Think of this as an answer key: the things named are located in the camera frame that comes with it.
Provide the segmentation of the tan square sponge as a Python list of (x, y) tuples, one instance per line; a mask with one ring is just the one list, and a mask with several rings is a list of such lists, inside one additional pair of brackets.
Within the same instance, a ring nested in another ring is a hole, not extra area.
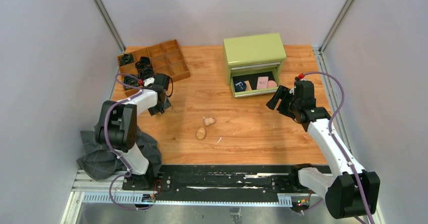
[(252, 91), (251, 85), (249, 81), (244, 81), (245, 83), (245, 91)]

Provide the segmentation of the pink round powder puff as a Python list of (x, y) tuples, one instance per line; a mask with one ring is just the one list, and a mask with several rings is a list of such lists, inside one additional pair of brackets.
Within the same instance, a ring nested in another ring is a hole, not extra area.
[(268, 80), (267, 88), (276, 88), (278, 86), (277, 82), (274, 80)]

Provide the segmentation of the green metal drawer box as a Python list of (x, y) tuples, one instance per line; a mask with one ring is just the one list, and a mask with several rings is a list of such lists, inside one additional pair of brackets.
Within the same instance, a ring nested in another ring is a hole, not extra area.
[[(234, 98), (269, 94), (277, 88), (257, 90), (258, 77), (268, 76), (280, 85), (279, 73), (286, 59), (279, 33), (226, 38), (223, 40), (223, 67), (226, 84)], [(235, 92), (234, 82), (249, 81), (252, 91)]]

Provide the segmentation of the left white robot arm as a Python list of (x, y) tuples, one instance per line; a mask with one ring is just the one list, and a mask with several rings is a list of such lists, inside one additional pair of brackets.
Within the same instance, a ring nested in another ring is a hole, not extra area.
[(138, 77), (118, 73), (117, 76), (132, 78), (136, 85), (129, 85), (121, 80), (116, 81), (136, 92), (122, 100), (107, 100), (102, 104), (99, 120), (95, 128), (95, 138), (100, 144), (107, 145), (109, 150), (126, 167), (129, 175), (137, 175), (135, 184), (142, 190), (154, 186), (153, 174), (147, 172), (149, 160), (137, 146), (137, 117), (144, 111), (151, 116), (163, 114), (170, 107), (167, 94), (172, 78), (166, 74), (141, 80)]

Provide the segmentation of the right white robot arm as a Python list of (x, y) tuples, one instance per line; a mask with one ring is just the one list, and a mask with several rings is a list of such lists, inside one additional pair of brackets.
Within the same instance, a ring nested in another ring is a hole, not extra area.
[(266, 105), (303, 127), (322, 151), (332, 174), (328, 177), (309, 163), (297, 164), (290, 171), (289, 187), (295, 192), (310, 189), (324, 200), (335, 219), (372, 217), (377, 209), (380, 178), (376, 172), (367, 171), (346, 148), (332, 116), (316, 105), (313, 83), (298, 80), (291, 89), (280, 85)]

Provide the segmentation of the pink rectangular card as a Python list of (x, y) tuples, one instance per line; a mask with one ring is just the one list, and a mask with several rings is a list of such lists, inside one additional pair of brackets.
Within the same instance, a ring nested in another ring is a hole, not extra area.
[(258, 77), (258, 79), (257, 79), (257, 85), (256, 85), (257, 90), (259, 90), (259, 89), (267, 89), (268, 82), (269, 82), (268, 76)]

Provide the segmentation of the round navy compact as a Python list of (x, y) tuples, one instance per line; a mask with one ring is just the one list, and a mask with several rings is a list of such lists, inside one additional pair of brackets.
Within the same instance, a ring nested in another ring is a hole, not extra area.
[(235, 92), (244, 92), (247, 89), (247, 84), (244, 81), (236, 81), (234, 82), (234, 90)]

